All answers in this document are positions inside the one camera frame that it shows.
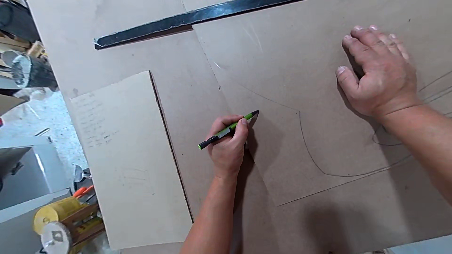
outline forearm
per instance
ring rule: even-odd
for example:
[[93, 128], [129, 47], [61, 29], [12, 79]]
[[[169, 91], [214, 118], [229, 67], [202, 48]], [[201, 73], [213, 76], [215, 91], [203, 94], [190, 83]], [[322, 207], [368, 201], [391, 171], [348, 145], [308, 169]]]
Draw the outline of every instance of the forearm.
[[380, 122], [410, 150], [452, 204], [452, 120], [421, 105], [391, 113]]
[[228, 254], [237, 177], [214, 177], [181, 254]]

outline hand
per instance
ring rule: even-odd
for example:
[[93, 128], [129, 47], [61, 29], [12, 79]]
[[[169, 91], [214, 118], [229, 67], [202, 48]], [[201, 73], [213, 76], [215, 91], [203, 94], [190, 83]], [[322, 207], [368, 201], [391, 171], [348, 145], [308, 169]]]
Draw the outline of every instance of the hand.
[[206, 138], [212, 137], [237, 121], [239, 122], [235, 127], [233, 137], [226, 136], [207, 147], [210, 158], [215, 165], [215, 176], [222, 179], [237, 177], [245, 152], [248, 122], [241, 115], [219, 117], [213, 122], [212, 128]]
[[416, 94], [416, 69], [394, 34], [387, 36], [376, 26], [366, 29], [356, 26], [351, 36], [344, 37], [342, 45], [365, 73], [358, 80], [345, 66], [336, 71], [340, 86], [358, 112], [380, 120], [393, 112], [422, 104]]

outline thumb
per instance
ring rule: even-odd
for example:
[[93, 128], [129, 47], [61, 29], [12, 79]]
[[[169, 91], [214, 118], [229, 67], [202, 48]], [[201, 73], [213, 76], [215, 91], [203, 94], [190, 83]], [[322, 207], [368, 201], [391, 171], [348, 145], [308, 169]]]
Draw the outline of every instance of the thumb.
[[339, 67], [336, 71], [336, 77], [346, 95], [353, 94], [358, 90], [358, 79], [348, 67]]
[[231, 139], [231, 143], [235, 146], [243, 146], [246, 138], [248, 137], [248, 121], [242, 118], [235, 127], [234, 136]]

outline green pen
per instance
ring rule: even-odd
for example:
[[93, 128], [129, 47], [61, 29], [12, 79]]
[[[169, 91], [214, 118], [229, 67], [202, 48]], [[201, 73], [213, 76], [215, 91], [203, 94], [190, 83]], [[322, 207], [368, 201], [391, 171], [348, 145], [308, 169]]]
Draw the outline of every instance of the green pen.
[[[250, 120], [253, 116], [257, 115], [257, 113], [259, 113], [259, 110], [253, 111], [253, 112], [247, 114], [246, 116], [244, 116], [243, 118], [245, 118], [246, 120]], [[226, 136], [227, 134], [231, 133], [232, 131], [235, 130], [236, 126], [237, 126], [237, 122], [229, 125], [224, 130], [220, 131], [219, 133], [210, 137], [208, 140], [199, 144], [198, 145], [199, 149], [202, 150], [202, 149], [206, 148], [209, 144], [212, 144], [213, 142], [215, 142], [215, 141], [219, 140], [220, 138]]]

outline fingernail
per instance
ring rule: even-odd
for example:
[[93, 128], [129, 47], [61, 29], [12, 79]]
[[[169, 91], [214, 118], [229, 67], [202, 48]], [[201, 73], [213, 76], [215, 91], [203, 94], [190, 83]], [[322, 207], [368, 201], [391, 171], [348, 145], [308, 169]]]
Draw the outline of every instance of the fingernail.
[[345, 66], [341, 66], [336, 70], [336, 74], [339, 76], [345, 71]]

